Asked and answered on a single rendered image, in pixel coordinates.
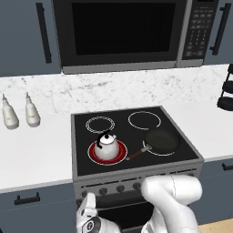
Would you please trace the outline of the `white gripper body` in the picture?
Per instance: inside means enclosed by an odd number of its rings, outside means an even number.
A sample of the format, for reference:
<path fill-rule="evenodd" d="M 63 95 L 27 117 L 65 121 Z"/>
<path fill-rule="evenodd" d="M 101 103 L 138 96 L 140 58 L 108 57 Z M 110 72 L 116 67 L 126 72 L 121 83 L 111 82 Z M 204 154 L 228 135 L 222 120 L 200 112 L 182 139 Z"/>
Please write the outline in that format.
<path fill-rule="evenodd" d="M 82 218 L 91 218 L 97 215 L 96 195 L 88 192 L 78 210 L 78 216 Z"/>

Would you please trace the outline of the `black and steel stove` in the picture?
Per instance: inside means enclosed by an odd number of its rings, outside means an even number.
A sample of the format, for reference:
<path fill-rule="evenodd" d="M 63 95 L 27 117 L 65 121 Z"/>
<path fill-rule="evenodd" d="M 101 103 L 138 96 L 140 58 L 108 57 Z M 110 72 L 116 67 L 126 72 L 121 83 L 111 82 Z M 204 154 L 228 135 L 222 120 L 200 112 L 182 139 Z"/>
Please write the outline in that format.
<path fill-rule="evenodd" d="M 159 155 L 154 150 L 127 160 L 127 156 L 145 146 L 145 134 L 155 128 L 179 134 L 181 143 L 175 152 Z M 102 160 L 95 154 L 97 138 L 103 133 L 116 135 L 117 156 Z M 133 184 L 142 184 L 151 176 L 186 175 L 199 177 L 204 159 L 161 106 L 117 111 L 73 114 L 71 116 L 72 165 L 76 199 L 82 201 L 83 191 L 96 195 L 101 208 L 146 202 Z M 117 186 L 125 190 L 117 192 Z M 99 189 L 107 188 L 104 196 Z"/>

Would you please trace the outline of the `black oven door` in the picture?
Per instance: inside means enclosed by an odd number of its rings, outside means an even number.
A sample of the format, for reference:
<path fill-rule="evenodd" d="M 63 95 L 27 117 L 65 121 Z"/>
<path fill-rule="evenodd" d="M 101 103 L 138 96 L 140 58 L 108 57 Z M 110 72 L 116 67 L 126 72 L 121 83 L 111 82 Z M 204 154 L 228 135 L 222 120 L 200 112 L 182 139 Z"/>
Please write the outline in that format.
<path fill-rule="evenodd" d="M 76 233 L 141 233 L 152 216 L 153 208 L 148 202 L 111 208 L 101 208 L 96 203 L 95 217 L 79 217 L 77 210 Z"/>

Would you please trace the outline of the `grey-blue drawer front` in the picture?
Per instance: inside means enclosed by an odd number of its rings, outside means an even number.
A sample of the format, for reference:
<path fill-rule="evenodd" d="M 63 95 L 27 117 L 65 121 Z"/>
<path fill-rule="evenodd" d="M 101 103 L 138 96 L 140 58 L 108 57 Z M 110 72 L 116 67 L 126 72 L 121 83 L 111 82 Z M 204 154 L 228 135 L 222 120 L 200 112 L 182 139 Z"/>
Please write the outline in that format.
<path fill-rule="evenodd" d="M 14 204 L 17 195 L 40 201 Z M 76 233 L 76 198 L 72 183 L 0 194 L 0 233 Z"/>
<path fill-rule="evenodd" d="M 233 218 L 233 170 L 224 171 L 222 163 L 233 165 L 233 158 L 206 162 L 201 169 L 203 195 L 189 205 L 199 225 Z"/>

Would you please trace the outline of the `white squeeze bottle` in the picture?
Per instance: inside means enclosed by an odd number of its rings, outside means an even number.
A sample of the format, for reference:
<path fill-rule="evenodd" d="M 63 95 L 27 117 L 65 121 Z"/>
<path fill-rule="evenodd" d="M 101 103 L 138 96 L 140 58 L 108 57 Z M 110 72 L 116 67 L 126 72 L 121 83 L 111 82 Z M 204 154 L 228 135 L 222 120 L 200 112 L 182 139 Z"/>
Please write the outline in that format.
<path fill-rule="evenodd" d="M 3 96 L 2 101 L 3 101 L 3 119 L 6 128 L 10 130 L 18 128 L 19 119 L 13 107 L 9 104 L 5 96 Z"/>
<path fill-rule="evenodd" d="M 35 104 L 32 102 L 31 97 L 29 95 L 25 96 L 26 104 L 25 104 L 25 117 L 26 123 L 30 127 L 38 127 L 41 122 L 41 117 L 35 107 Z"/>

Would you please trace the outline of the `black microwave door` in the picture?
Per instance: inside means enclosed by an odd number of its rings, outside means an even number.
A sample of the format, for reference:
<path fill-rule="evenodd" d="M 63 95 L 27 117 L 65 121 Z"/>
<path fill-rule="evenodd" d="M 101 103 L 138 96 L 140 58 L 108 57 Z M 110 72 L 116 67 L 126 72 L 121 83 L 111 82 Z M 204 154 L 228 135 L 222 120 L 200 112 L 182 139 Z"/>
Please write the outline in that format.
<path fill-rule="evenodd" d="M 52 0 L 63 66 L 175 61 L 187 0 Z"/>

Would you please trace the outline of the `grey-blue cupboard door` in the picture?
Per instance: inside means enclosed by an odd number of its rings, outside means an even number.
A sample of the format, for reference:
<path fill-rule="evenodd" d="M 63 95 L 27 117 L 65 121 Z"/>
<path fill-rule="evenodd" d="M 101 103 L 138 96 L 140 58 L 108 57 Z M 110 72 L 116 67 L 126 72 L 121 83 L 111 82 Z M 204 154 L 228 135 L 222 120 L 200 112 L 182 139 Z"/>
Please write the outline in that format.
<path fill-rule="evenodd" d="M 51 64 L 45 60 L 36 3 L 42 3 L 45 9 Z M 60 72 L 52 0 L 0 0 L 0 76 Z"/>
<path fill-rule="evenodd" d="M 219 44 L 218 53 L 213 54 L 218 37 L 220 22 L 226 12 L 226 4 L 230 4 L 228 19 Z M 208 49 L 204 59 L 204 66 L 233 64 L 233 0 L 218 0 L 218 8 L 213 21 L 213 26 L 208 42 Z"/>

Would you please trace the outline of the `steel and black microwave oven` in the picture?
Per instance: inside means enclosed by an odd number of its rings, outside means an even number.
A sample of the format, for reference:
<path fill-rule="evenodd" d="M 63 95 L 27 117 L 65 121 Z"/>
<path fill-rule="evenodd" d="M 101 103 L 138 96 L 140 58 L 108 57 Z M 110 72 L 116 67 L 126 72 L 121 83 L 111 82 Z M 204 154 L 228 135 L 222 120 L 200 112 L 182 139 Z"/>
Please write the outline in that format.
<path fill-rule="evenodd" d="M 187 0 L 175 61 L 91 66 L 63 66 L 65 74 L 84 74 L 201 66 L 204 62 L 218 0 Z"/>

